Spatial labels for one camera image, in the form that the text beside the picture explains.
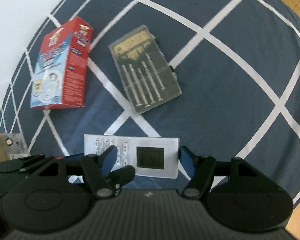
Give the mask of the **white remote with screen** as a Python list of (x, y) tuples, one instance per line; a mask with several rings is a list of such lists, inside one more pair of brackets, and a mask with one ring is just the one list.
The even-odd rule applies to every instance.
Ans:
[(101, 155), (110, 146), (117, 156), (111, 170), (130, 165), (137, 176), (175, 179), (178, 176), (178, 138), (84, 136), (84, 153)]

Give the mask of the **clear screwdriver set case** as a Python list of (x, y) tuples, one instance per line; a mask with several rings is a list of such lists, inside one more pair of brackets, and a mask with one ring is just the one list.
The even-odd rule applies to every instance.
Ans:
[(173, 68), (159, 49), (156, 37), (145, 25), (110, 44), (109, 50), (136, 115), (181, 96)]

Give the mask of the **red detergent box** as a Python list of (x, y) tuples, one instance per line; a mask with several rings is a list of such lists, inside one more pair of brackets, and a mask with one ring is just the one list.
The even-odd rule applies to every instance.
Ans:
[(92, 34), (93, 28), (75, 17), (44, 36), (32, 76), (31, 108), (84, 106)]

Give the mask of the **open cardboard box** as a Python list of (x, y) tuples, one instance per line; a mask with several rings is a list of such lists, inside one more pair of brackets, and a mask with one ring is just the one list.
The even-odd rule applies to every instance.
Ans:
[(23, 133), (0, 133), (0, 162), (28, 156)]

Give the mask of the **navy grid bedsheet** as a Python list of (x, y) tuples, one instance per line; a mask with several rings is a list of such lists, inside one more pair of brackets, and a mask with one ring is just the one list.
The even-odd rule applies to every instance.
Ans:
[[(31, 109), (46, 34), (78, 16), (93, 28), (85, 105)], [(145, 25), (182, 94), (141, 115), (109, 45)], [(33, 154), (72, 155), (86, 134), (176, 137), (196, 154), (240, 157), (300, 202), (300, 18), (280, 0), (61, 0), (21, 50), (0, 107), (0, 132)]]

